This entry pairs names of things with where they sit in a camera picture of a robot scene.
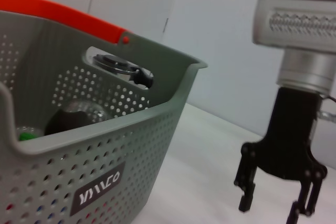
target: basket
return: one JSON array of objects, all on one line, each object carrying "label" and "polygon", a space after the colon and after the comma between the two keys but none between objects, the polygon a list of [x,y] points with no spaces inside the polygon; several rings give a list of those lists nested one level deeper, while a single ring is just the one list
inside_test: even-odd
[{"label": "basket", "polygon": [[[199,68],[206,64],[45,0],[0,2],[0,223],[130,223],[148,200]],[[153,73],[134,83],[89,47]],[[112,120],[19,142],[85,98]]]}]

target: white table surface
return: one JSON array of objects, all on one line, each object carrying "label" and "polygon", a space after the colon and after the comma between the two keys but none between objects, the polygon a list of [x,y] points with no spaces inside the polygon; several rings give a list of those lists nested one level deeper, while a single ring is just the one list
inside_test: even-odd
[{"label": "white table surface", "polygon": [[[285,224],[300,184],[257,171],[251,210],[233,185],[240,148],[260,137],[186,105],[147,205],[133,224]],[[298,224],[336,223],[336,171],[328,168],[316,213]]]}]

